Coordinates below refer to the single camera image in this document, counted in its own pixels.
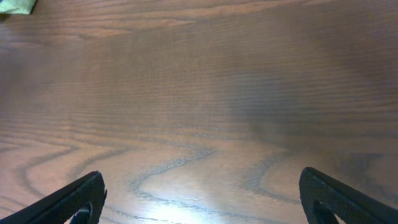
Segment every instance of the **dark wood grain pattern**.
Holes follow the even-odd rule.
[[[397,9],[39,1],[0,25],[0,218],[92,170],[100,223],[306,223],[306,166],[398,208]]]

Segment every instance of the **brown wood tabletop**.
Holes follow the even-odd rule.
[[[93,170],[104,224],[306,223],[306,166],[398,208],[394,0],[39,0],[0,23],[0,218]]]

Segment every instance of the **wood grain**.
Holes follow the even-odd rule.
[[[306,223],[306,166],[398,208],[396,9],[40,1],[1,24],[0,218],[92,170],[100,223]]]

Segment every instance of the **black object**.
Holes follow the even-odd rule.
[[[300,198],[309,224],[398,223],[398,210],[307,167],[300,177]]]
[[[106,190],[100,172],[90,172],[66,187],[50,194],[0,224],[97,224],[105,203]]]

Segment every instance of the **green object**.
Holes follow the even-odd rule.
[[[30,14],[36,0],[0,0],[0,13]]]

